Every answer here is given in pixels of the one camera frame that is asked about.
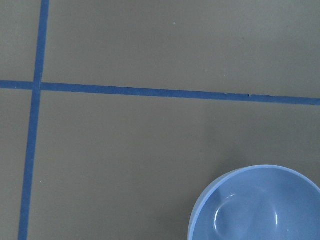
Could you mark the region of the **blue bowl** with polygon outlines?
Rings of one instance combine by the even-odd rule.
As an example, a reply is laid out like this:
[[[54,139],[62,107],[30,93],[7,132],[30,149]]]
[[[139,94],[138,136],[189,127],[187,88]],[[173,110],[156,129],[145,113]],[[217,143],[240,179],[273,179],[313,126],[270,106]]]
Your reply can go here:
[[[228,172],[197,199],[190,240],[317,240],[320,189],[301,173],[277,165]]]

